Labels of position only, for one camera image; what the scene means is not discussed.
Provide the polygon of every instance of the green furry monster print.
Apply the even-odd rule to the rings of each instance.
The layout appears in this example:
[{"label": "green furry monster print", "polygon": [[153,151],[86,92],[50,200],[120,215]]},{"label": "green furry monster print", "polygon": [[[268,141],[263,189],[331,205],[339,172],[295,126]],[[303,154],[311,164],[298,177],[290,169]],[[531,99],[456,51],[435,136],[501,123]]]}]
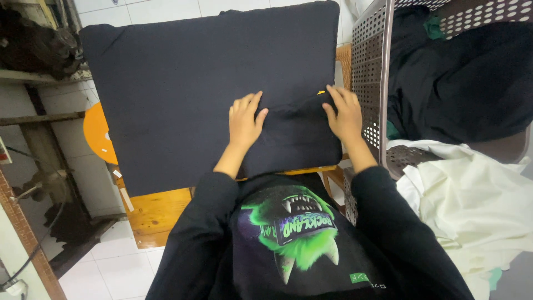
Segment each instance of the green furry monster print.
[{"label": "green furry monster print", "polygon": [[285,284],[294,265],[306,271],[322,255],[338,265],[335,216],[324,200],[303,186],[278,186],[253,197],[260,203],[241,209],[252,210],[249,221],[260,226],[259,241],[274,252]]}]

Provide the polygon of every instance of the black sleeve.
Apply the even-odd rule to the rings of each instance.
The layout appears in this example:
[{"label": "black sleeve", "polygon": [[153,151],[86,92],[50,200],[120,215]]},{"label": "black sleeve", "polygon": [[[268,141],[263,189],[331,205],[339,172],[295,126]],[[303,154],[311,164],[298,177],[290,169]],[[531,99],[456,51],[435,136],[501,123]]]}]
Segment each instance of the black sleeve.
[{"label": "black sleeve", "polygon": [[398,262],[397,271],[409,282],[435,299],[474,299],[433,231],[418,219],[385,169],[372,167],[357,174],[352,194],[357,199],[357,229]]},{"label": "black sleeve", "polygon": [[146,300],[206,299],[223,253],[238,185],[224,173],[206,174],[168,236]]}]

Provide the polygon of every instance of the rusty machine part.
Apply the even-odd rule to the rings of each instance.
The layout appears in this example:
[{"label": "rusty machine part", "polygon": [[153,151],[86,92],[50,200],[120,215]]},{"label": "rusty machine part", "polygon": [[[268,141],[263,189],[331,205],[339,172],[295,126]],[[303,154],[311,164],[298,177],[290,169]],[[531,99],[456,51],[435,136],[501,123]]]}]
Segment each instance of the rusty machine part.
[{"label": "rusty machine part", "polygon": [[50,74],[60,80],[81,63],[78,43],[68,28],[53,30],[0,8],[0,61],[11,70]]}]

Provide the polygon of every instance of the person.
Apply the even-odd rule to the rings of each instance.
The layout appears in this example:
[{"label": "person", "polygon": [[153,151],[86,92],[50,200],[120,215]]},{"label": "person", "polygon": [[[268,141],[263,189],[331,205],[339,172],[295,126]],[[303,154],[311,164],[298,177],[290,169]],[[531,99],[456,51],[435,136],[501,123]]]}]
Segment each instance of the person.
[{"label": "person", "polygon": [[377,166],[354,93],[327,86],[323,104],[356,176],[354,227],[317,173],[236,182],[268,110],[262,92],[229,110],[230,141],[168,236],[146,300],[473,299],[461,274]]}]

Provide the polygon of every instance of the electrical cable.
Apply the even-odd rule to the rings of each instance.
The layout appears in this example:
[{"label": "electrical cable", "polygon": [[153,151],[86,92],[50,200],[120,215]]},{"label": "electrical cable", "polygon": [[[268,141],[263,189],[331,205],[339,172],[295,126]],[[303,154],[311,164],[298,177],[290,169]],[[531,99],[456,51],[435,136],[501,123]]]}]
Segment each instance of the electrical cable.
[{"label": "electrical cable", "polygon": [[21,155],[24,155],[24,156],[27,156],[33,160],[36,160],[38,162],[41,162],[41,163],[44,163],[46,165],[48,165],[49,167],[51,167],[52,169],[54,169],[54,171],[59,175],[59,179],[61,181],[61,184],[63,186],[63,191],[64,191],[64,194],[63,194],[63,201],[61,203],[61,206],[59,206],[59,211],[58,211],[58,214],[55,215],[55,218],[52,220],[52,222],[50,223],[50,226],[48,227],[48,230],[46,231],[46,233],[44,234],[44,236],[37,242],[37,245],[35,245],[35,248],[33,250],[33,252],[31,252],[30,256],[28,257],[28,260],[26,260],[26,262],[22,265],[22,267],[20,267],[20,269],[18,271],[16,271],[11,277],[9,277],[9,279],[2,283],[0,285],[0,287],[4,287],[6,286],[8,283],[10,283],[11,281],[13,281],[18,275],[20,275],[20,273],[22,273],[22,271],[29,265],[29,263],[31,262],[32,259],[34,259],[34,257],[37,255],[37,252],[39,251],[39,249],[41,248],[41,244],[43,243],[44,239],[50,234],[50,232],[52,231],[52,227],[57,223],[57,221],[59,220],[59,216],[61,215],[61,213],[63,212],[63,208],[65,206],[65,203],[67,203],[67,192],[68,192],[68,189],[67,189],[67,185],[65,184],[64,182],[64,179],[63,177],[61,176],[61,174],[59,173],[59,170],[57,170],[56,168],[54,168],[54,166],[52,166],[51,164],[41,160],[41,159],[38,159],[28,153],[25,153],[23,151],[20,151],[20,150],[17,150],[17,149],[14,149],[14,148],[11,148],[11,147],[8,147],[6,146],[6,148],[8,150],[11,150],[13,152],[16,152],[18,154],[21,154]]}]

